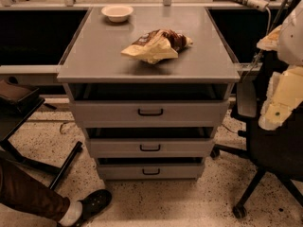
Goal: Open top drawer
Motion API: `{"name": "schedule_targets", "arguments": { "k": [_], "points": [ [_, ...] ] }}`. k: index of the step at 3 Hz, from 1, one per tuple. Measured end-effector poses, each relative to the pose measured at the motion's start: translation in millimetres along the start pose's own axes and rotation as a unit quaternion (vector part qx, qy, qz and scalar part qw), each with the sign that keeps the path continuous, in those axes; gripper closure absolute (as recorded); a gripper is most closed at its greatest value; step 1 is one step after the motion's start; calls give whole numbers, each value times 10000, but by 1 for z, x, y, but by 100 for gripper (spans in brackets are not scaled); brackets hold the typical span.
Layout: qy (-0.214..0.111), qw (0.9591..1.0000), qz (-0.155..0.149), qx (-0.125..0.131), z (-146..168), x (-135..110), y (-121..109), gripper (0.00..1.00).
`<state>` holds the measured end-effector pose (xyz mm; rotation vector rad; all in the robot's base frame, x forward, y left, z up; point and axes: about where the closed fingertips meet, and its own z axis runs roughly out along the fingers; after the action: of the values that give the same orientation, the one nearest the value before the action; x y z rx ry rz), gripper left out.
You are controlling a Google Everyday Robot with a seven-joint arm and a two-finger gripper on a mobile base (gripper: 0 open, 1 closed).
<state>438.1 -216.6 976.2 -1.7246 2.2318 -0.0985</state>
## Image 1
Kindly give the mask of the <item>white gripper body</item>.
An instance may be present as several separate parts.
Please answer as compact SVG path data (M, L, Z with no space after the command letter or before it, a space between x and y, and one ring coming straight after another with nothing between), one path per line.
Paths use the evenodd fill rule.
M303 102L303 67L290 65L283 73L274 72L270 77L258 125L274 131Z

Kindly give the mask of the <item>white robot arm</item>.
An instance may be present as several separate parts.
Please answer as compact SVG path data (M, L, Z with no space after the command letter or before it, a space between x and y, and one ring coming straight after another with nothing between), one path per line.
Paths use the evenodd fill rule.
M257 48L277 52L280 61L288 64L282 72L274 72L267 88L258 124L267 131L280 127L303 102L303 1L267 36Z

